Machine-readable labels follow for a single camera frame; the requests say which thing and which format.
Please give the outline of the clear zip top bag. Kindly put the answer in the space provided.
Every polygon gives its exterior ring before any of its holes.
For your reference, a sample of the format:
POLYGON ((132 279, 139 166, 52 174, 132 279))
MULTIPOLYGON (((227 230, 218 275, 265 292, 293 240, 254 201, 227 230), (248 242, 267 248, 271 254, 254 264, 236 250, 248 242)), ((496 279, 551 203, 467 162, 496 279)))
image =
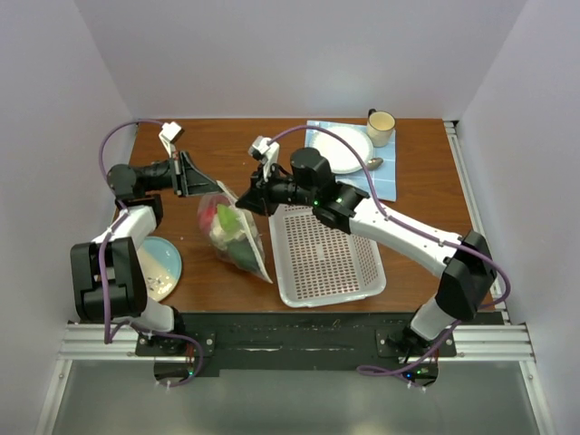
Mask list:
POLYGON ((217 257, 272 284, 266 254, 253 214, 237 207, 237 196, 222 181, 217 193, 205 194, 198 204, 198 227, 217 257))

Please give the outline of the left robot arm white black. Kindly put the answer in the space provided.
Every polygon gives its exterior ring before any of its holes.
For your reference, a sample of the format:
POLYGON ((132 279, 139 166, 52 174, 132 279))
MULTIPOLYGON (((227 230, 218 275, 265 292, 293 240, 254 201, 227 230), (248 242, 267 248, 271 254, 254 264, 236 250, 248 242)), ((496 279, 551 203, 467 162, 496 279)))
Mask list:
POLYGON ((127 325, 146 337, 156 335, 165 354, 178 355, 188 344, 182 316, 149 296, 138 250, 163 219, 162 190, 188 198, 220 188, 186 151, 148 166, 114 165, 104 179, 119 213, 101 235, 71 248, 76 312, 85 323, 103 325, 106 344, 127 325))

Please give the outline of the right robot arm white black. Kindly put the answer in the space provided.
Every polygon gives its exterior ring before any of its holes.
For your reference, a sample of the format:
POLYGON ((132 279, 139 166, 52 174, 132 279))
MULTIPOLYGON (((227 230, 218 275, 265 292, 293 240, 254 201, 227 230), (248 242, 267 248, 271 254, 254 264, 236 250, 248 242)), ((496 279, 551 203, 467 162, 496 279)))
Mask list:
POLYGON ((462 237, 387 208, 366 191, 338 181, 327 159, 313 148, 295 151, 290 171, 278 165, 278 152, 278 144, 266 139, 250 147, 259 166, 237 200, 238 208, 270 217, 281 205, 309 207, 324 226, 393 249, 440 280, 436 294, 405 329, 409 353, 425 355, 447 327, 475 317, 498 275, 480 233, 462 237))

